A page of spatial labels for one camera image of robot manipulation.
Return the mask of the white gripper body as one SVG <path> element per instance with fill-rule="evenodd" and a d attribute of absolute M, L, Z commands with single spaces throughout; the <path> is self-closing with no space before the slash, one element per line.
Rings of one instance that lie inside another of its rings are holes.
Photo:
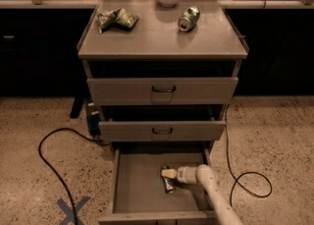
<path fill-rule="evenodd" d="M 196 168 L 195 167 L 180 167 L 177 170 L 177 180 L 180 183 L 183 184 L 191 184 L 191 185 L 196 185 L 197 184 L 197 180 L 196 180 Z"/>

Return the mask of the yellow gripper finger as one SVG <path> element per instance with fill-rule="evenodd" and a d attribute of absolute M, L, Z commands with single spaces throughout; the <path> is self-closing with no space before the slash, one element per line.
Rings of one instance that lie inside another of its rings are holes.
<path fill-rule="evenodd" d="M 161 176 L 169 179 L 176 179 L 177 171 L 175 169 L 163 169 L 161 171 Z"/>

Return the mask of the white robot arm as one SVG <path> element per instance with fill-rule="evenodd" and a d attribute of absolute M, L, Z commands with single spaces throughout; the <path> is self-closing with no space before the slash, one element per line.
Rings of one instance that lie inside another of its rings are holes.
<path fill-rule="evenodd" d="M 214 170 L 205 164 L 196 167 L 183 166 L 178 169 L 165 168 L 162 178 L 177 180 L 186 185 L 199 185 L 206 192 L 221 225 L 243 225 L 231 205 L 221 194 Z"/>

